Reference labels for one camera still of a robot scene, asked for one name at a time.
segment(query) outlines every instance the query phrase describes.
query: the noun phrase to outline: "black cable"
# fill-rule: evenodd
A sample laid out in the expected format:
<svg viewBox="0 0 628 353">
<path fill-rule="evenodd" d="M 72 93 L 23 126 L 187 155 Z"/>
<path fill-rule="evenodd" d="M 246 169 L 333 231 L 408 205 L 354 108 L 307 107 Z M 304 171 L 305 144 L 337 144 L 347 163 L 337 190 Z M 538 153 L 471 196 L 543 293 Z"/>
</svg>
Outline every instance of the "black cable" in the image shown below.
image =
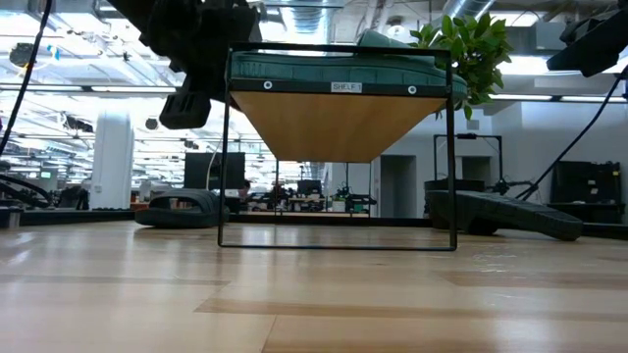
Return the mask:
<svg viewBox="0 0 628 353">
<path fill-rule="evenodd" d="M 52 9 L 52 0 L 47 0 L 46 8 L 43 11 L 43 15 L 41 16 L 41 23 L 39 24 L 39 33 L 35 37 L 35 42 L 33 44 L 32 53 L 30 53 L 30 59 L 28 60 L 28 66 L 26 67 L 24 80 L 22 81 L 22 86 L 20 87 L 20 92 L 18 93 L 16 104 L 13 106 L 13 112 L 11 112 L 11 118 L 9 119 L 9 123 L 7 124 L 7 129 L 4 131 L 4 136 L 2 137 L 2 142 L 0 143 L 0 156 L 2 156 L 2 154 L 4 153 L 4 149 L 7 147 L 7 143 L 9 142 L 9 137 L 11 136 L 11 129 L 13 128 L 13 125 L 16 123 L 16 119 L 18 118 L 18 112 L 20 111 L 20 107 L 22 107 L 22 101 L 24 100 L 24 96 L 26 94 L 26 88 L 28 87 L 28 83 L 30 82 L 32 69 L 35 66 L 35 62 L 37 59 L 37 52 L 39 51 L 39 44 L 41 43 L 41 37 L 43 36 L 43 31 L 46 29 L 46 25 L 48 25 L 48 17 L 50 16 L 51 9 Z"/>
<path fill-rule="evenodd" d="M 604 98 L 604 101 L 602 103 L 602 105 L 600 106 L 600 108 L 598 109 L 598 112 L 596 113 L 596 115 L 591 119 L 591 121 L 589 122 L 589 124 L 578 134 L 578 136 L 576 136 L 576 138 L 569 144 L 569 146 L 567 146 L 567 148 L 564 149 L 564 151 L 562 151 L 558 157 L 553 161 L 553 163 L 551 165 L 549 165 L 549 168 L 547 168 L 545 170 L 545 172 L 541 175 L 541 177 L 539 177 L 537 179 L 537 181 L 535 181 L 529 188 L 527 188 L 525 191 L 521 192 L 520 194 L 517 195 L 516 198 L 520 198 L 523 196 L 523 200 L 526 201 L 527 199 L 530 198 L 530 196 L 532 196 L 532 194 L 534 193 L 535 189 L 539 187 L 539 184 L 541 183 L 541 181 L 543 181 L 543 179 L 545 177 L 548 176 L 548 174 L 554 169 L 554 167 L 556 167 L 556 165 L 558 164 L 558 162 L 560 162 L 560 160 L 562 159 L 562 157 L 564 157 L 570 150 L 571 148 L 578 143 L 578 141 L 580 141 L 580 139 L 582 138 L 582 136 L 585 135 L 585 133 L 587 133 L 587 131 L 589 131 L 589 129 L 591 128 L 591 126 L 593 126 L 593 124 L 596 123 L 596 121 L 600 118 L 600 116 L 602 115 L 602 112 L 604 111 L 604 108 L 606 108 L 606 105 L 608 104 L 608 101 L 610 100 L 610 97 L 612 96 L 612 93 L 615 91 L 615 89 L 617 88 L 617 86 L 619 85 L 619 82 L 624 79 L 626 77 L 626 75 L 628 74 L 628 66 L 626 66 L 624 68 L 624 70 L 621 72 L 621 74 L 617 77 L 617 79 L 615 80 L 615 83 L 612 85 L 612 87 L 610 88 L 610 91 L 608 91 L 608 94 L 606 94 L 606 98 Z"/>
<path fill-rule="evenodd" d="M 537 20 L 541 20 L 541 16 L 539 16 L 539 14 L 537 14 L 536 12 L 530 10 L 530 9 L 526 9 L 524 12 L 521 13 L 521 15 L 519 15 L 516 19 L 514 19 L 514 21 L 510 24 L 510 26 L 514 26 L 514 24 L 519 21 L 519 19 L 521 19 L 523 17 L 523 15 L 527 14 L 527 13 L 531 13 L 534 14 L 537 17 Z"/>
<path fill-rule="evenodd" d="M 30 205 L 30 206 L 33 206 L 33 207 L 42 208 L 42 209 L 49 208 L 52 205 L 52 198 L 50 197 L 48 192 L 46 190 L 42 189 L 39 186 L 33 185 L 30 182 L 19 180 L 17 178 L 10 177 L 10 176 L 2 176 L 2 175 L 0 175 L 0 180 L 7 181 L 7 182 L 10 182 L 10 183 L 13 183 L 13 184 L 17 184 L 17 185 L 25 187 L 25 188 L 27 188 L 29 190 L 33 190 L 35 193 L 38 193 L 39 195 L 41 195 L 41 197 L 43 197 L 43 199 L 45 201 L 40 201 L 40 200 L 37 200 L 37 199 L 35 199 L 33 197 L 30 197 L 28 195 L 24 195 L 24 194 L 20 193 L 17 189 L 9 186 L 8 184 L 0 182 L 0 191 L 2 191 L 5 194 L 11 196 L 15 200 L 20 200 L 20 201 L 26 203 L 27 205 Z"/>
</svg>

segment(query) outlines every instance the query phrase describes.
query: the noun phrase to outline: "air duct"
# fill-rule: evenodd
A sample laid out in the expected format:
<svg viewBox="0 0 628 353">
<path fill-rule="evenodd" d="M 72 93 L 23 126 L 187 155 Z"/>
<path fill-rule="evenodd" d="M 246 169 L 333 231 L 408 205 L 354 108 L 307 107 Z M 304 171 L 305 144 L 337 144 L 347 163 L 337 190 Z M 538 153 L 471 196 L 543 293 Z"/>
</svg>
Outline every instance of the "air duct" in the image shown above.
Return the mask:
<svg viewBox="0 0 628 353">
<path fill-rule="evenodd" d="M 328 8 L 326 1 L 317 2 L 318 6 L 300 6 L 311 4 L 308 0 L 293 0 L 293 7 L 282 8 L 281 14 L 288 31 L 295 42 L 307 44 L 329 44 L 334 36 L 335 8 Z"/>
<path fill-rule="evenodd" d="M 389 9 L 394 5 L 394 0 L 369 0 L 366 14 L 360 21 L 355 31 L 355 40 L 366 29 L 384 32 L 384 27 L 389 19 Z"/>
<path fill-rule="evenodd" d="M 479 19 L 495 3 L 495 0 L 448 0 L 443 6 L 443 16 L 462 18 L 472 16 Z M 442 19 L 432 21 L 433 26 L 441 26 Z"/>
</svg>

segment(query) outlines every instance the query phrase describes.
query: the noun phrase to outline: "wooden tabletop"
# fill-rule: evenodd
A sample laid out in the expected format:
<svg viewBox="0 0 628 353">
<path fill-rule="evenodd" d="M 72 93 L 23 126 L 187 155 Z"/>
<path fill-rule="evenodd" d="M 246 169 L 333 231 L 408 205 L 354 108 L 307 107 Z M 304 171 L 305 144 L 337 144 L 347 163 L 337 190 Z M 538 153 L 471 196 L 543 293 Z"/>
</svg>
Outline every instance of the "wooden tabletop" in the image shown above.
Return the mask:
<svg viewBox="0 0 628 353">
<path fill-rule="evenodd" d="M 251 244 L 440 245 L 415 227 L 227 225 Z M 0 231 L 2 352 L 628 352 L 628 242 L 450 253 L 219 248 L 133 222 Z"/>
</svg>

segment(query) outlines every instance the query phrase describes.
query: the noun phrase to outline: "ceiling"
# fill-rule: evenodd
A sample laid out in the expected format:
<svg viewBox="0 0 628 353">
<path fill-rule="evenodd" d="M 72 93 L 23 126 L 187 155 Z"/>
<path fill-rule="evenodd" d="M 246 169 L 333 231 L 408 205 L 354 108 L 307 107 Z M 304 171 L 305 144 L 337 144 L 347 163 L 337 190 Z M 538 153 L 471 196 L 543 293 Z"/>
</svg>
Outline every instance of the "ceiling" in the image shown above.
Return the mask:
<svg viewBox="0 0 628 353">
<path fill-rule="evenodd" d="M 57 1 L 59 4 L 69 2 Z M 27 2 L 3 0 L 0 4 L 0 117 L 5 123 L 17 92 L 15 89 L 3 89 L 2 84 L 20 83 L 23 79 L 23 69 L 12 63 L 10 54 L 18 43 L 32 42 L 38 29 L 38 15 L 22 7 Z M 39 48 L 31 84 L 173 87 L 183 83 L 184 74 L 173 73 L 168 68 L 170 62 L 167 58 L 155 55 L 141 44 L 138 41 L 139 31 L 121 18 L 106 1 L 70 2 L 75 4 L 72 10 L 59 5 L 61 10 L 51 17 L 51 25 L 44 32 Z M 361 29 L 368 26 L 401 41 L 409 41 L 408 31 L 437 19 L 445 3 L 439 0 L 379 0 L 381 11 L 373 15 L 373 10 L 378 8 L 378 0 L 314 2 L 333 8 L 275 7 L 272 5 L 278 1 L 267 1 L 268 21 L 260 25 L 264 39 L 354 43 Z M 530 26 L 543 17 L 551 17 L 553 23 L 563 23 L 565 19 L 585 17 L 594 11 L 603 12 L 616 1 L 567 2 L 568 6 L 561 5 L 562 1 L 496 1 L 491 12 L 506 19 L 508 25 Z M 252 5 L 260 7 L 259 2 Z M 394 25 L 401 25 L 404 31 L 394 31 L 391 29 Z M 585 80 L 573 73 L 550 76 L 545 73 L 543 57 L 521 60 L 515 63 L 516 66 L 503 70 L 528 75 L 508 75 L 504 80 L 505 92 L 602 94 L 612 79 L 606 75 Z M 63 178 L 79 182 L 90 176 L 94 134 L 77 129 L 76 124 L 68 122 L 81 122 L 96 129 L 101 107 L 124 105 L 131 112 L 137 140 L 134 184 L 147 178 L 180 184 L 183 181 L 183 153 L 213 151 L 217 147 L 223 129 L 224 109 L 221 108 L 222 103 L 212 102 L 208 123 L 199 129 L 146 128 L 146 120 L 158 118 L 166 96 L 167 93 L 163 92 L 29 92 L 3 159 L 14 166 L 57 166 Z M 421 133 L 421 127 L 413 129 L 412 133 Z M 233 111 L 230 140 L 236 139 L 240 142 L 230 142 L 230 150 L 248 153 L 247 177 L 260 185 L 270 184 L 276 168 L 274 157 L 246 116 Z M 194 141 L 197 149 L 188 148 L 189 144 L 186 147 L 184 140 Z M 316 164 L 285 162 L 280 165 L 282 178 L 299 178 L 301 167 L 304 177 L 318 178 L 324 172 L 324 168 Z"/>
</svg>

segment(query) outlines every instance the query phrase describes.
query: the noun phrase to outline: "black metal stand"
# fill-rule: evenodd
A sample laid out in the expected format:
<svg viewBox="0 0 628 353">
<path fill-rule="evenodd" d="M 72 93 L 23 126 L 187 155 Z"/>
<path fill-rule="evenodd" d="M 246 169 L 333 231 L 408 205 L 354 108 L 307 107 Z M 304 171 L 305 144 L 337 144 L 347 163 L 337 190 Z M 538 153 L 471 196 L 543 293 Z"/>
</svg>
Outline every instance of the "black metal stand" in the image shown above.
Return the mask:
<svg viewBox="0 0 628 353">
<path fill-rule="evenodd" d="M 344 187 L 346 187 L 346 190 L 349 193 L 351 192 L 351 186 L 349 185 L 349 168 L 351 164 L 358 164 L 358 163 L 349 163 L 349 162 L 344 163 Z M 369 162 L 369 197 L 373 196 L 371 195 L 371 183 L 373 182 L 373 180 L 371 179 L 372 174 L 373 174 L 373 161 Z M 352 208 L 349 209 L 349 215 L 353 217 Z M 369 205 L 369 219 L 370 218 L 371 218 L 371 205 Z"/>
<path fill-rule="evenodd" d="M 446 134 L 435 134 L 434 135 L 434 180 L 439 179 L 439 164 L 437 162 L 438 155 L 438 146 L 437 142 L 440 137 L 447 137 Z M 497 140 L 497 154 L 499 157 L 499 180 L 503 180 L 503 149 L 501 147 L 501 136 L 500 135 L 477 135 L 475 133 L 459 133 L 455 136 L 457 139 L 478 139 L 482 138 L 486 140 L 487 138 L 494 138 Z"/>
<path fill-rule="evenodd" d="M 375 84 L 361 83 L 359 93 L 332 92 L 332 82 L 299 82 L 290 80 L 232 78 L 232 54 L 236 51 L 252 50 L 281 50 L 281 51 L 313 51 L 351 54 L 376 55 L 406 55 L 430 56 L 445 61 L 445 85 L 443 86 L 414 86 L 409 84 Z M 220 204 L 225 205 L 225 186 L 227 165 L 227 144 L 229 140 L 229 118 L 231 105 L 231 91 L 258 91 L 258 92 L 290 92 L 290 93 L 317 93 L 317 94 L 360 94 L 365 96 L 405 96 L 416 98 L 445 98 L 446 99 L 446 140 L 448 165 L 448 192 L 449 192 L 449 246 L 444 247 L 397 247 L 397 246 L 327 246 L 327 245 L 250 245 L 225 243 L 223 238 L 224 215 L 219 213 L 218 246 L 249 249 L 333 249 L 333 250 L 399 250 L 399 251 L 454 251 L 457 248 L 457 217 L 455 193 L 455 147 L 454 147 L 454 120 L 453 120 L 453 72 L 451 54 L 446 50 L 414 49 L 414 48 L 377 48 L 349 45 L 308 45 L 284 43 L 232 43 L 227 55 L 225 70 L 225 122 L 223 129 L 223 154 L 220 172 Z M 274 217 L 276 223 L 281 217 Z"/>
</svg>

